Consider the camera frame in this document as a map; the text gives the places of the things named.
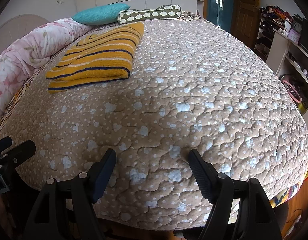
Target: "brown door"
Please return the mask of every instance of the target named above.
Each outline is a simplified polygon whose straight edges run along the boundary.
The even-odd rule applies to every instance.
[[[231,34],[254,49],[259,30],[259,0],[234,0]]]

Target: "pink floral comforter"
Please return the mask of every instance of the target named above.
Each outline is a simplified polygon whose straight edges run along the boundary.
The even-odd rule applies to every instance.
[[[0,118],[24,82],[52,55],[92,27],[65,18],[37,27],[0,55]]]

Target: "clock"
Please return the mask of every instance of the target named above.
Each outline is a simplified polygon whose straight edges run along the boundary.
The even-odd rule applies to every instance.
[[[303,25],[302,19],[294,16],[292,29],[300,34],[302,32],[302,25]]]

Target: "striped sweater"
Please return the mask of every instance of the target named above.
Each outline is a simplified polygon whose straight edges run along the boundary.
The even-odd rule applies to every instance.
[[[101,35],[88,35],[75,43],[46,73],[51,80],[49,93],[129,78],[143,34],[143,23],[133,23]]]

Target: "bed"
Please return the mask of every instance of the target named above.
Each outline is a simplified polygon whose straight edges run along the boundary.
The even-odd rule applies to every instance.
[[[31,187],[70,179],[113,148],[117,165],[96,215],[151,230],[207,220],[212,206],[187,163],[193,148],[232,179],[257,178],[273,207],[299,189],[308,168],[305,122],[274,73],[229,33],[186,12],[144,21],[129,79],[49,94],[45,74],[72,44],[26,80],[0,119],[0,138],[36,144],[18,169]],[[230,222],[237,211],[234,201]]]

